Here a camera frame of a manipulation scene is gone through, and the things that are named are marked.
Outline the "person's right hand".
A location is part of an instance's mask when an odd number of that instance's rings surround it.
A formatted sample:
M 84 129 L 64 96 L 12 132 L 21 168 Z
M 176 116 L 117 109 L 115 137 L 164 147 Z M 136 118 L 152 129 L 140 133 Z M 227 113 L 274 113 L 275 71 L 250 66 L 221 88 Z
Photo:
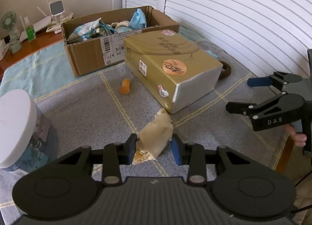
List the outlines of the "person's right hand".
M 307 136 L 302 133 L 297 133 L 295 128 L 290 124 L 284 126 L 285 131 L 289 134 L 291 139 L 293 140 L 295 146 L 297 147 L 304 147 L 306 145 Z

